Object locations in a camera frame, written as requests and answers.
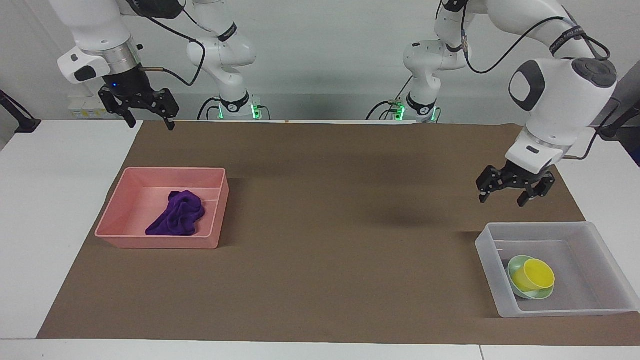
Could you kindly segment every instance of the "green bowl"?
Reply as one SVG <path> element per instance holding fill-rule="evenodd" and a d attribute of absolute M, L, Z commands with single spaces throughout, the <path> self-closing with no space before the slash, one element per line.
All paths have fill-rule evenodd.
<path fill-rule="evenodd" d="M 554 292 L 554 287 L 551 286 L 549 289 L 542 289 L 542 290 L 536 290 L 536 291 L 528 291 L 526 293 L 520 291 L 520 289 L 518 289 L 518 286 L 516 286 L 513 283 L 513 280 L 511 279 L 511 276 L 513 276 L 513 274 L 518 271 L 520 268 L 522 268 L 524 266 L 524 263 L 527 262 L 527 260 L 531 260 L 533 259 L 530 256 L 526 256 L 526 255 L 518 255 L 515 258 L 511 259 L 509 261 L 509 265 L 507 265 L 507 276 L 509 277 L 509 283 L 511 284 L 511 289 L 513 290 L 513 293 L 515 295 L 517 295 L 518 297 L 521 297 L 523 299 L 527 299 L 527 300 L 545 300 L 547 298 L 549 298 L 549 296 L 551 296 L 551 294 L 553 294 Z"/>

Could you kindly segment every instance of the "white tabletop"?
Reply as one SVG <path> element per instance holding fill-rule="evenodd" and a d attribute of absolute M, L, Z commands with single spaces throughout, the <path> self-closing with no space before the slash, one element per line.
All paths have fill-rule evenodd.
<path fill-rule="evenodd" d="M 47 121 L 33 134 L 16 135 L 0 152 L 0 339 L 26 339 L 0 341 L 0 358 L 482 358 L 478 346 L 29 340 L 38 334 L 137 132 L 120 121 Z M 586 130 L 580 142 L 591 134 Z M 640 254 L 640 187 L 632 184 L 640 183 L 640 170 L 620 144 L 599 139 L 586 161 L 563 161 L 558 169 L 639 291 L 640 264 L 634 258 Z M 484 358 L 504 359 L 517 349 L 483 347 Z M 545 349 L 550 356 L 581 351 Z M 602 351 L 631 351 L 640 358 L 640 348 Z"/>

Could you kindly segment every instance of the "brown table surface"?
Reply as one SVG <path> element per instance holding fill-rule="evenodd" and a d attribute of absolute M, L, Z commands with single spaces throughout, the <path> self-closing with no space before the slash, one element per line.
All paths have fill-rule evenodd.
<path fill-rule="evenodd" d="M 479 203 L 476 177 L 503 166 L 519 130 L 180 123 L 170 133 L 146 122 L 123 169 L 227 169 L 220 247 L 122 250 L 92 230 L 38 337 L 640 345 L 638 313 L 498 316 L 478 232 L 584 220 L 555 170 L 546 199 L 521 209 L 520 192 L 504 191 Z"/>

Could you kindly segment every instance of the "purple cloth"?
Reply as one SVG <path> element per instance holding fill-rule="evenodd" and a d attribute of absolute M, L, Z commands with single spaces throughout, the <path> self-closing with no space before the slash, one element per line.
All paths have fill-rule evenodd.
<path fill-rule="evenodd" d="M 147 235 L 191 236 L 196 233 L 196 221 L 204 216 L 202 201 L 189 190 L 171 192 L 169 206 L 147 228 Z"/>

